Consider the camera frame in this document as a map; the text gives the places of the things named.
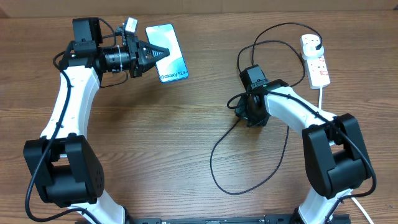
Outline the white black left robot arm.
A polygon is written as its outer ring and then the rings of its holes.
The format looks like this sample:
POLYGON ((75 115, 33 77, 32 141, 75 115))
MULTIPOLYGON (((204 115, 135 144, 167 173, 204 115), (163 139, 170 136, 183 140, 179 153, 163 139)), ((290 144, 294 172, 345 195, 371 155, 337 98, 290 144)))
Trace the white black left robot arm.
POLYGON ((140 77, 170 52, 139 40, 134 18, 112 29, 114 42, 105 46, 102 23, 99 17, 74 19, 73 40, 53 58, 60 89, 45 129, 23 149, 31 173, 27 192, 36 190, 63 215, 77 212, 89 223, 132 223, 105 191, 103 167, 87 140, 88 120, 105 73, 140 77))

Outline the Samsung Galaxy smartphone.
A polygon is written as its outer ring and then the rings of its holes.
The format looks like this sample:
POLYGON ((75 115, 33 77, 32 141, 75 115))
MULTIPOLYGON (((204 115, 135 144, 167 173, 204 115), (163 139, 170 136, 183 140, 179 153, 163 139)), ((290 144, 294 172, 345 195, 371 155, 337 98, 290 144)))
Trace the Samsung Galaxy smartphone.
POLYGON ((150 44, 169 50, 169 55, 156 62, 159 80, 162 83, 174 82, 189 77, 185 59, 172 24, 146 27, 150 44))

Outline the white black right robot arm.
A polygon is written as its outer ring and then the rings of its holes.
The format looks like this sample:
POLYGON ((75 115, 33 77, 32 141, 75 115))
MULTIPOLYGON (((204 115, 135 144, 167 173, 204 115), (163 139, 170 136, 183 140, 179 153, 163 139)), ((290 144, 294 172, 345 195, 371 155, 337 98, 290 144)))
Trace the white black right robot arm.
POLYGON ((295 209, 291 223, 350 223, 348 215, 334 215, 364 180, 374 179, 368 152, 357 119, 337 116, 317 108, 282 80, 270 82, 258 65, 239 74, 245 89, 234 107, 248 126, 265 126, 271 116, 299 133, 305 170, 312 186, 295 209))

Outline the white power strip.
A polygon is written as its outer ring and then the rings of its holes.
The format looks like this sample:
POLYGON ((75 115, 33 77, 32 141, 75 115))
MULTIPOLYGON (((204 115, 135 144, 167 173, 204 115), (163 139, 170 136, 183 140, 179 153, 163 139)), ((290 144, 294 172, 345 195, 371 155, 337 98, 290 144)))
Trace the white power strip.
MULTIPOLYGON (((300 45, 316 44, 320 45, 320 38, 315 34, 304 34, 300 38, 300 45)), ((304 60, 305 69, 308 73, 308 81, 311 89, 320 89, 330 84, 330 77, 326 65, 326 60, 323 56, 313 60, 304 60)))

